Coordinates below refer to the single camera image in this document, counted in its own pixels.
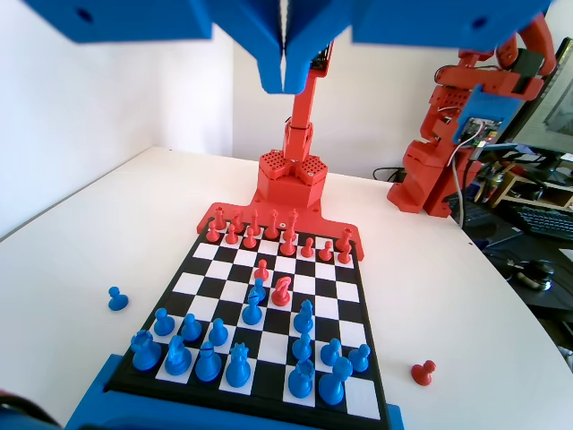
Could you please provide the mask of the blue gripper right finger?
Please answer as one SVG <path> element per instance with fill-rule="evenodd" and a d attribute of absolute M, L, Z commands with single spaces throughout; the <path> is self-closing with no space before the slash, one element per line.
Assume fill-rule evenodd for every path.
<path fill-rule="evenodd" d="M 311 61 L 354 22 L 371 1 L 288 1 L 284 92 L 304 90 Z"/>

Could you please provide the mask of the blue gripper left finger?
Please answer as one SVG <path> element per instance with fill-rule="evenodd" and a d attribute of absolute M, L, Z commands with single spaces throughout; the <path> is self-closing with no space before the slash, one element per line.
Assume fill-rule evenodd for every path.
<path fill-rule="evenodd" d="M 280 2 L 200 1 L 207 19 L 217 24 L 255 60 L 262 88 L 283 92 L 281 61 L 283 41 Z"/>

